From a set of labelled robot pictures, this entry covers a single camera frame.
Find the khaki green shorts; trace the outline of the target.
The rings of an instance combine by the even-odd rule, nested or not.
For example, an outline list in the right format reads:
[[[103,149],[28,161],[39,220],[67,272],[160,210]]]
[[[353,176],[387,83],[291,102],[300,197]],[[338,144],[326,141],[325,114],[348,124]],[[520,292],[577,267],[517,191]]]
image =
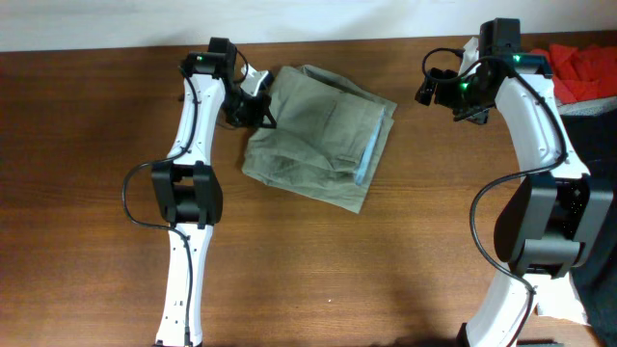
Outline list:
[[[395,102],[320,67],[284,66],[270,89],[274,129],[249,139],[242,171],[268,186],[362,210]]]

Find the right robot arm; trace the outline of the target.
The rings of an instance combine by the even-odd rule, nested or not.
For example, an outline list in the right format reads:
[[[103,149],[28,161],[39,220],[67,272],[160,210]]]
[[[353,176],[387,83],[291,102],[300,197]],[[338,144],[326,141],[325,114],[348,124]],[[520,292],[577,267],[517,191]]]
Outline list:
[[[442,105],[455,120],[482,123],[491,109],[505,119],[519,169],[487,183],[469,208],[472,240],[496,275],[479,310],[462,324],[462,346],[517,346],[536,308],[558,313],[577,303],[570,272],[588,259],[614,195],[579,159],[554,100],[545,57],[458,51],[459,70],[424,68],[419,103]],[[496,219],[495,254],[479,239],[476,211],[498,185],[521,183]]]

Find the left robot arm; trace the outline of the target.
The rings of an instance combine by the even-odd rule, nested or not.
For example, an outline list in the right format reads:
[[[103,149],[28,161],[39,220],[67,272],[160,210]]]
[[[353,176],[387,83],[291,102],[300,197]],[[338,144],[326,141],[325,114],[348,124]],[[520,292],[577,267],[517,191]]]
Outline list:
[[[233,128],[274,129],[267,89],[274,77],[249,63],[228,39],[213,38],[206,51],[181,62],[183,108],[172,149],[153,165],[150,178],[170,237],[165,304],[155,343],[200,346],[201,290],[214,226],[223,213],[223,191],[211,164],[213,136],[223,115]]]

